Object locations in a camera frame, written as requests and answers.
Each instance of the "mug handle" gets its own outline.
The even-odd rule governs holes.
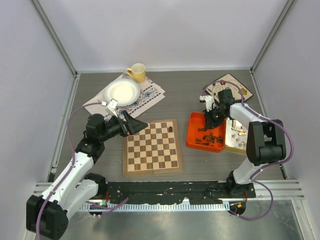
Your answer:
[[[127,69],[126,69],[126,73],[127,73],[130,77],[132,77],[133,79],[135,79],[134,76],[132,76],[132,74],[131,74],[130,72],[132,73],[132,69],[131,69],[131,68],[127,68]]]

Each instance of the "white plate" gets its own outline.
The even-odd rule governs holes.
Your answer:
[[[133,104],[140,95],[139,85],[131,79],[119,79],[111,82],[104,90],[107,102],[111,99],[118,101],[117,106],[124,107]]]

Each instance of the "chess square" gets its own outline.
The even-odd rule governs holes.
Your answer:
[[[163,153],[164,153],[165,156],[169,156],[170,155],[170,150],[169,149],[163,150]]]
[[[158,150],[158,156],[164,156],[165,153],[163,150]]]
[[[135,145],[134,141],[128,141],[128,147],[133,147]]]
[[[141,157],[141,163],[146,164],[147,163],[147,158],[146,157]]]
[[[176,154],[177,154],[177,152],[175,149],[170,149],[170,155],[176,155]]]
[[[164,145],[163,144],[157,145],[157,150],[163,150],[163,149],[164,149]]]
[[[128,172],[135,171],[135,165],[134,164],[128,165],[127,167],[128,167]]]
[[[141,151],[140,152],[140,158],[144,158],[147,156],[147,152],[146,151]]]
[[[171,158],[172,162],[173,161],[178,161],[178,156],[177,155],[171,155],[170,158]]]
[[[135,164],[134,165],[134,170],[141,170],[141,166],[140,166],[140,164]]]
[[[141,163],[141,164],[140,164],[140,167],[141,167],[140,170],[142,170],[142,171],[147,170],[147,163]]]
[[[171,162],[171,167],[172,168],[177,168],[178,167],[178,161],[172,161]]]
[[[166,169],[172,168],[172,164],[171,164],[170,161],[166,161],[166,162],[165,162],[165,168],[166,168]]]
[[[128,152],[128,159],[133,159],[135,157],[134,152]]]
[[[164,161],[163,162],[159,162],[159,168],[160,169],[166,168],[166,163]]]
[[[159,163],[165,161],[165,156],[159,156],[158,157]]]
[[[153,169],[154,168],[154,164],[152,162],[148,162],[146,164],[146,169]]]
[[[175,149],[176,144],[175,143],[169,143],[169,149]]]
[[[152,156],[147,156],[146,157],[146,163],[152,163]]]
[[[164,156],[164,161],[165,162],[170,162],[171,161],[171,157],[169,155],[165,155]]]
[[[153,156],[152,157],[152,162],[153,163],[158,163],[159,162],[159,157],[158,156]]]
[[[159,163],[158,162],[154,162],[152,164],[153,164],[153,170],[159,169]]]
[[[173,132],[168,132],[168,138],[175,138],[175,134]]]

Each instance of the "game board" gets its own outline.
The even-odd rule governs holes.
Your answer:
[[[228,81],[228,82],[231,82],[231,83],[238,85],[243,93],[243,97],[245,100],[248,100],[249,98],[251,98],[253,96],[252,92],[250,92],[248,88],[246,88],[241,82],[239,82],[234,76],[232,76],[229,73],[224,75],[223,77],[220,77],[217,80],[224,80],[224,81]],[[214,86],[213,85],[208,86],[206,88],[206,92],[208,94],[210,94],[211,96],[213,96],[217,102],[219,102],[218,92],[220,92],[221,90],[224,90],[226,88],[231,89],[232,95],[236,100],[241,99],[241,93],[238,90],[238,88],[230,83],[217,82]]]
[[[147,128],[124,139],[125,177],[177,173],[183,170],[176,119],[150,121]]]

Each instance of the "yellow mug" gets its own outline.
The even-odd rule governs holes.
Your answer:
[[[146,66],[142,63],[136,63],[131,68],[127,68],[126,73],[138,84],[142,84],[146,80]]]

